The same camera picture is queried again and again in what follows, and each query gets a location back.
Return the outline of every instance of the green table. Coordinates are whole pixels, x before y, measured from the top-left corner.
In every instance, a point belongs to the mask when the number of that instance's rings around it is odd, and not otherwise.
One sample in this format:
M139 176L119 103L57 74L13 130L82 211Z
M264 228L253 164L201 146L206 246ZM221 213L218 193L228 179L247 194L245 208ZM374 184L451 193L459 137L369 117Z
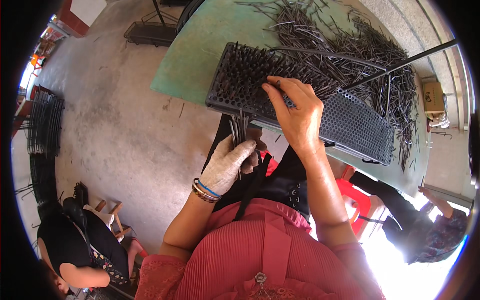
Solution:
M347 19L349 8L345 5L350 4L366 13L372 26L381 28L386 35L391 37L387 29L358 1L343 0L343 4L329 1L328 4L330 8L322 8L323 14L321 14L327 23L328 18L332 16L342 29L355 30L353 23ZM168 49L150 88L204 106L214 72L228 42L239 42L260 48L266 48L267 45L270 47L280 45L275 33L263 30L275 22L266 15L254 11L255 8L237 5L234 0L206 0ZM321 22L317 22L317 25L326 34L326 37L332 38L328 36L329 31ZM425 176L428 162L429 149L425 144L428 136L424 130L425 124L425 116L420 113L418 124L422 141L420 152L412 150L410 155L411 159L417 159L414 162L415 171L414 165L412 165L405 173L402 173L395 157L390 166L384 167L363 163L361 159L339 150L328 149L327 151L329 155L415 196L417 185L421 184L421 180Z

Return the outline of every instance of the black shirt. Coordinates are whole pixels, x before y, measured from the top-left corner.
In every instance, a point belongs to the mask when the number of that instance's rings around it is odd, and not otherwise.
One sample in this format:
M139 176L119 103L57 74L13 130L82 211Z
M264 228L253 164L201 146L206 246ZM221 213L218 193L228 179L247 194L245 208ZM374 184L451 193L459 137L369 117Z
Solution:
M87 235L91 245L106 256L122 274L128 274L128 256L105 223L91 211L84 209ZM93 266L90 249L80 231L63 214L52 214L38 227L37 237L45 243L53 270L59 275L60 265L70 263L76 267Z

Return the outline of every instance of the pile of metal rods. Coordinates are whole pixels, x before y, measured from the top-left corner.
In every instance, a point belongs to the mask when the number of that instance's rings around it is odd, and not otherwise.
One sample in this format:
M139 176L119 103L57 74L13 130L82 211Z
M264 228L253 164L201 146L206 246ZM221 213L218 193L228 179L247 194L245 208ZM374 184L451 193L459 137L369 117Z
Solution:
M243 115L243 111L240 108L240 115L232 115L230 122L230 129L232 130L233 147L235 148L239 144L247 140L247 126L249 123L249 117ZM241 180L241 166L239 168L239 180Z
M256 12L261 12L275 21L274 25L264 30L276 32L283 46L348 55L384 67L408 57L402 48L375 30L370 23L363 21L368 18L355 7L346 5L350 8L347 19L354 23L357 32L346 32L338 27L332 16L322 14L322 9L328 7L328 3L324 0L319 1L319 4L314 0L309 2L275 0L237 4L250 5ZM325 38L313 20L314 16L335 35L334 39ZM343 58L289 50L278 52L328 78L328 88L317 93L320 99L335 94L340 87L379 71L377 67ZM389 76L380 77L350 91L358 99L370 103L378 114L398 129L396 138L400 142L398 157L402 171L405 171L409 160L413 124L416 123L410 116L412 107L418 102L414 77L412 68L406 66L390 73Z

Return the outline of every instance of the perforated metal plate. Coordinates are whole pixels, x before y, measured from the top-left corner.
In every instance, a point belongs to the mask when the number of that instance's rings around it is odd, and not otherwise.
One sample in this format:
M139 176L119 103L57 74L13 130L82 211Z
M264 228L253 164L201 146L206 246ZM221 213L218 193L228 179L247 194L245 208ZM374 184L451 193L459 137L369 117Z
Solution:
M268 75L297 78L317 93L325 80L306 66L249 46L228 43L220 58L205 104L227 114L251 114L251 119L280 129L275 110L262 89ZM319 137L342 151L366 161L389 165L394 129L373 109L339 91L322 99L324 113ZM285 97L287 106L293 104Z
M323 103L321 139L358 152L365 160L390 164L395 131L384 118L363 101L342 91Z

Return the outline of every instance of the floral pants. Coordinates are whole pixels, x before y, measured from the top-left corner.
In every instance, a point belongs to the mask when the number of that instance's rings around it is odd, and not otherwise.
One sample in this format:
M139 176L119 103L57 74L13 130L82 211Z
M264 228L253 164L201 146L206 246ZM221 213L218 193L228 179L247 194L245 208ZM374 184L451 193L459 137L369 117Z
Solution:
M105 272L110 276L110 283L119 285L128 283L128 274L122 274L120 271L116 270L115 266L106 256L103 256L97 251L91 249L90 257L92 261L92 267L105 270Z

